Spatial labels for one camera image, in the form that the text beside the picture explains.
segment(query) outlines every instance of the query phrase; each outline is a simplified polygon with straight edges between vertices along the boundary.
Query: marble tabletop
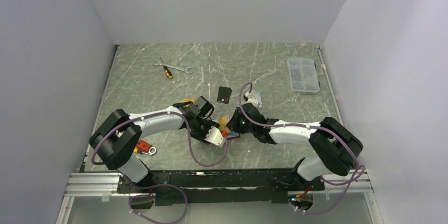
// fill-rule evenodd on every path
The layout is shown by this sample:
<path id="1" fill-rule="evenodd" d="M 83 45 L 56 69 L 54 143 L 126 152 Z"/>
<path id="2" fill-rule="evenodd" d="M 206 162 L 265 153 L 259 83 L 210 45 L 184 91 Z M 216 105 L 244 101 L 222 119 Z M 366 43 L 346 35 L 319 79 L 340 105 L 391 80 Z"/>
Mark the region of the marble tabletop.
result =
<path id="1" fill-rule="evenodd" d="M 162 67 L 153 60 L 194 67 L 193 74 L 172 69 L 173 79 L 166 78 Z M 319 93 L 292 92 L 287 59 L 312 58 L 316 63 Z M 124 44 L 118 47 L 110 73 L 97 127 L 115 109 L 127 113 L 146 113 L 164 109 L 185 98 L 204 96 L 215 107 L 212 118 L 228 114 L 238 106 L 237 95 L 246 82 L 262 93 L 260 112 L 266 118 L 310 123 L 326 116 L 337 118 L 328 82 L 325 79 L 314 44 L 296 43 L 183 43 Z M 217 102 L 219 86 L 233 92 L 229 104 Z M 199 166 L 190 156 L 185 129 L 151 135 L 143 140 L 157 148 L 153 156 L 138 157 L 152 170 L 255 169 L 293 167 L 300 158 L 314 156 L 310 146 L 263 144 L 251 134 L 228 142 L 228 155 L 218 165 Z M 192 139 L 196 157 L 202 163 L 220 158 L 224 148 Z M 106 171 L 105 166 L 86 163 L 85 171 Z"/>

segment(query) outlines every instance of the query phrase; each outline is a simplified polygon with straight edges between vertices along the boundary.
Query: wrench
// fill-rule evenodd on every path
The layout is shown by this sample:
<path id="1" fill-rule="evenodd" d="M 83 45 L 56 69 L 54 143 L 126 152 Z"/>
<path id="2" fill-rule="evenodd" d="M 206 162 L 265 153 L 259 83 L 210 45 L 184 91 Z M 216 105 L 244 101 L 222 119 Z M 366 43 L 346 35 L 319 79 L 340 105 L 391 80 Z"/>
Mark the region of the wrench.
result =
<path id="1" fill-rule="evenodd" d="M 155 59 L 154 61 L 155 62 L 153 64 L 153 66 L 155 66 L 155 67 L 165 65 L 165 66 L 167 66 L 169 68 L 173 68 L 173 69 L 184 71 L 186 74 L 193 73 L 193 68 L 192 67 L 178 67 L 178 66 L 175 66 L 175 65 L 172 65 L 172 64 L 162 63 L 162 61 L 160 59 Z"/>

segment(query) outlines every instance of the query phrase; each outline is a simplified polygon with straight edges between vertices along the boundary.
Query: white wall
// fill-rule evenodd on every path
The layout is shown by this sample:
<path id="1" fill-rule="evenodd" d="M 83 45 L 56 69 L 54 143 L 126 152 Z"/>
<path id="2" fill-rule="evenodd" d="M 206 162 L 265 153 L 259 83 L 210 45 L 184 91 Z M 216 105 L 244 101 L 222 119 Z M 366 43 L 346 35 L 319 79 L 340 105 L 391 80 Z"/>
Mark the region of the white wall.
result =
<path id="1" fill-rule="evenodd" d="M 112 41 L 322 43 L 345 0 L 91 0 Z"/>
<path id="2" fill-rule="evenodd" d="M 324 42 L 385 223 L 448 223 L 448 0 L 347 0 Z"/>
<path id="3" fill-rule="evenodd" d="M 54 223 L 114 47 L 88 0 L 0 5 L 0 223 Z"/>

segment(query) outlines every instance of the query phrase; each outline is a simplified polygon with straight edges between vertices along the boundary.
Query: black card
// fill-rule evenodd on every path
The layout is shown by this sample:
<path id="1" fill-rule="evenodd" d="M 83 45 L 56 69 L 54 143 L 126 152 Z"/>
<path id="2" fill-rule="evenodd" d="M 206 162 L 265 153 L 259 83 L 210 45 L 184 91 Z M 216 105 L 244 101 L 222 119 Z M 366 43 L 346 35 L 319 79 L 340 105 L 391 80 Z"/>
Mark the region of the black card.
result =
<path id="1" fill-rule="evenodd" d="M 231 88 L 219 87 L 217 102 L 222 102 L 223 104 L 228 104 L 231 94 L 232 94 Z"/>

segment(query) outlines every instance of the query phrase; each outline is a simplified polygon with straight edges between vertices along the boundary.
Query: plastic storage box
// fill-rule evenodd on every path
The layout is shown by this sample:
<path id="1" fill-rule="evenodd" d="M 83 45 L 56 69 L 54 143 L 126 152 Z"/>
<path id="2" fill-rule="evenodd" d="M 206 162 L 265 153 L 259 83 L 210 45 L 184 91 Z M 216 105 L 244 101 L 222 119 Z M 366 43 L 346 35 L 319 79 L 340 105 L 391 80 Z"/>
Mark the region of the plastic storage box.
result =
<path id="1" fill-rule="evenodd" d="M 304 94 L 315 94 L 320 90 L 316 64 L 313 59 L 289 58 L 291 89 Z"/>

